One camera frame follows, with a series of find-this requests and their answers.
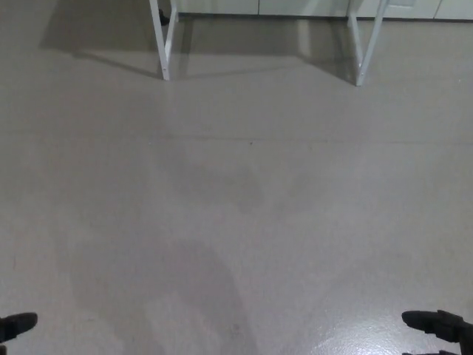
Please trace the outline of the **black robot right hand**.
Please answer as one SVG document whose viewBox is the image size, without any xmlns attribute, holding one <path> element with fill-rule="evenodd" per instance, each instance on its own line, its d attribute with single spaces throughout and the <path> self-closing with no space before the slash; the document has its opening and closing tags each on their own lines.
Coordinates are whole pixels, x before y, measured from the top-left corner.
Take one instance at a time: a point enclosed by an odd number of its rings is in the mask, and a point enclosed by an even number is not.
<svg viewBox="0 0 473 355">
<path fill-rule="evenodd" d="M 472 324 L 462 317 L 442 310 L 405 311 L 401 317 L 408 327 L 458 343 L 461 354 L 472 354 Z"/>
</svg>

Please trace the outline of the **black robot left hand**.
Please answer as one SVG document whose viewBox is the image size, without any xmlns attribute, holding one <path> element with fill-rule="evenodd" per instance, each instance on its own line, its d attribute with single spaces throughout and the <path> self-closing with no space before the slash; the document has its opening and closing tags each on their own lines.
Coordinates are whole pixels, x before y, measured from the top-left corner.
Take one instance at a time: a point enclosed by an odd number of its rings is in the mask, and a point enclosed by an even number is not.
<svg viewBox="0 0 473 355">
<path fill-rule="evenodd" d="M 13 314 L 1 318 L 1 344 L 3 345 L 5 342 L 32 330 L 37 323 L 38 315 L 34 312 Z"/>
</svg>

